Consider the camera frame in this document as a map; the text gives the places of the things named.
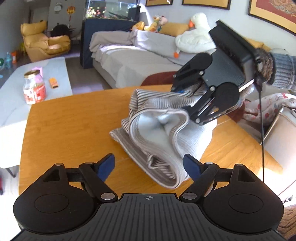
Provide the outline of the right gloved hand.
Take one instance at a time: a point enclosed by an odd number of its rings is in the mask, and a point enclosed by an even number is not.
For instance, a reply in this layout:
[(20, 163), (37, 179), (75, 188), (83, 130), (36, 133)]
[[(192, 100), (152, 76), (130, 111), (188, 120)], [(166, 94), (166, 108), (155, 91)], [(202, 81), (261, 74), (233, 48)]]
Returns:
[(257, 48), (263, 63), (261, 74), (268, 85), (295, 92), (295, 56)]

